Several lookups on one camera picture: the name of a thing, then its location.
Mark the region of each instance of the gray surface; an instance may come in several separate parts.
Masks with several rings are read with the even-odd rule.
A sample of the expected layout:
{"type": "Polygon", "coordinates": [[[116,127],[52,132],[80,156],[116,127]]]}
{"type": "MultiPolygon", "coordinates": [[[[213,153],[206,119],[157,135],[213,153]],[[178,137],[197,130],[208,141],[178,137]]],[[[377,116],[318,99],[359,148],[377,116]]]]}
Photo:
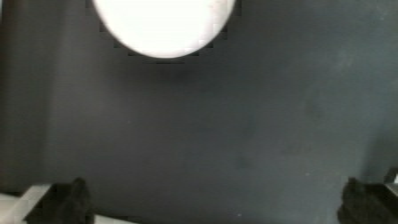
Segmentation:
{"type": "Polygon", "coordinates": [[[398,163],[396,1],[244,1],[185,64],[114,48],[84,1],[36,2],[2,42],[4,188],[82,176],[133,220],[334,224],[347,177],[398,163]]]}

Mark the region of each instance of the white light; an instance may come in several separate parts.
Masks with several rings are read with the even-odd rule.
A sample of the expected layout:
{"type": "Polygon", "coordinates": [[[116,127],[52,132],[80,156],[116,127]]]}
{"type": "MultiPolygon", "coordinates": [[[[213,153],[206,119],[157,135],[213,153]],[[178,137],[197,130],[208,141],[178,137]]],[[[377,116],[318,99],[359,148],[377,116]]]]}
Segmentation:
{"type": "Polygon", "coordinates": [[[226,25],[235,0],[94,0],[105,27],[125,46],[157,58],[196,52],[226,25]]]}

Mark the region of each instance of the dark gray wall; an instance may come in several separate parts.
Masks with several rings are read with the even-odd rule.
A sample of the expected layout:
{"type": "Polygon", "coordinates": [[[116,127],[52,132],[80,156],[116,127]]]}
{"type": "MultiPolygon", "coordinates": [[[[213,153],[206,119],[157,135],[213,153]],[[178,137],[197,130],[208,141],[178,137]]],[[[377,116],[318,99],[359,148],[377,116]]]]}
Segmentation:
{"type": "Polygon", "coordinates": [[[20,1],[2,42],[4,188],[82,176],[142,223],[334,224],[348,176],[398,162],[396,1],[242,1],[183,64],[52,2],[20,1]]]}

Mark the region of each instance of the white oval object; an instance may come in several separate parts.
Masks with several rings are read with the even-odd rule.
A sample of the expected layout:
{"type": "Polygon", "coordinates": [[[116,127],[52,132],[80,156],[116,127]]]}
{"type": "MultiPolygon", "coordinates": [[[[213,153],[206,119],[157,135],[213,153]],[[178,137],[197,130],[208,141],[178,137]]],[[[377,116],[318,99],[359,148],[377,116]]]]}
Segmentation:
{"type": "Polygon", "coordinates": [[[235,0],[93,0],[123,45],[155,58],[196,52],[213,40],[235,0]]]}

